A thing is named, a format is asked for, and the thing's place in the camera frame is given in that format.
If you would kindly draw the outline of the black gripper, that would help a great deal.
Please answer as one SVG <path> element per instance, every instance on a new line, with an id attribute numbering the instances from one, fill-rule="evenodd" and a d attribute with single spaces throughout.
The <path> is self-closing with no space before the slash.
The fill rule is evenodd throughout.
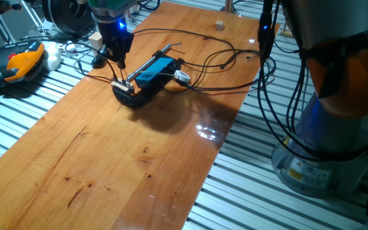
<path id="1" fill-rule="evenodd" d="M 112 61 L 117 61 L 118 68 L 126 68 L 126 54 L 130 52 L 134 34 L 127 31 L 125 19 L 118 19 L 111 23 L 98 23 L 98 30 L 102 35 L 105 49 L 102 54 Z"/>

